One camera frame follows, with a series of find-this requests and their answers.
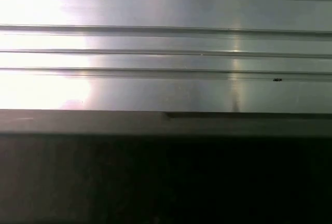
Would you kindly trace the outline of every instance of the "groove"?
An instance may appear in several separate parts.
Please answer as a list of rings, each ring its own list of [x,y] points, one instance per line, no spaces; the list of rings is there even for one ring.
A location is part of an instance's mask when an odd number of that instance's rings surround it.
[[[322,58],[331,59],[331,54],[304,54],[304,53],[259,53],[234,51],[192,51],[192,50],[130,50],[130,49],[0,49],[1,53],[46,53],[46,54],[164,54],[164,55],[226,55],[238,57],[288,57],[288,58]]]
[[[128,78],[167,80],[254,80],[272,83],[332,82],[332,73],[278,71],[209,71],[184,69],[100,69],[100,68],[0,68],[0,75],[69,76],[75,78]]]
[[[247,36],[275,36],[289,38],[332,38],[331,31],[277,31],[277,30],[246,30],[246,29],[211,29],[211,28],[188,28],[188,27],[142,27],[142,26],[80,26],[80,25],[7,25],[0,24],[0,31],[14,32],[40,32],[40,34],[50,33],[81,33],[84,35],[98,35],[106,33],[115,34],[229,34]]]

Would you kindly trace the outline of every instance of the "metal ledge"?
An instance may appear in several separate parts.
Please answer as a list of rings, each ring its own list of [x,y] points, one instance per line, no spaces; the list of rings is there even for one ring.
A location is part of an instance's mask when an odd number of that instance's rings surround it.
[[[323,115],[224,115],[173,118],[157,112],[0,110],[0,133],[67,135],[227,135],[331,137]]]

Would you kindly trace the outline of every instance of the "metal surface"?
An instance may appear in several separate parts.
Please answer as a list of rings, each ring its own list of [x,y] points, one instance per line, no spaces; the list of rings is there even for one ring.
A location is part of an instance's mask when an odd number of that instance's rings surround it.
[[[0,0],[0,108],[330,114],[331,5]]]

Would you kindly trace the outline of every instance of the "metal strip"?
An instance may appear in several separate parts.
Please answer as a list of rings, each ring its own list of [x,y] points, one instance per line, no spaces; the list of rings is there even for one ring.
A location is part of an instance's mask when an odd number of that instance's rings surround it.
[[[10,25],[332,31],[330,1],[0,0],[0,2],[2,2],[0,22]]]
[[[1,53],[0,68],[330,73],[332,59],[166,54]]]
[[[232,54],[330,57],[330,41],[237,38],[0,35],[1,52]]]
[[[330,82],[1,74],[0,88],[0,109],[332,114]]]

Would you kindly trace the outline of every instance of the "dark surface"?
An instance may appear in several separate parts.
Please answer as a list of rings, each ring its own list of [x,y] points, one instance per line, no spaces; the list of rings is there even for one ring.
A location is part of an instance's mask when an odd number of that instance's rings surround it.
[[[313,138],[3,135],[0,218],[329,223],[331,155]]]

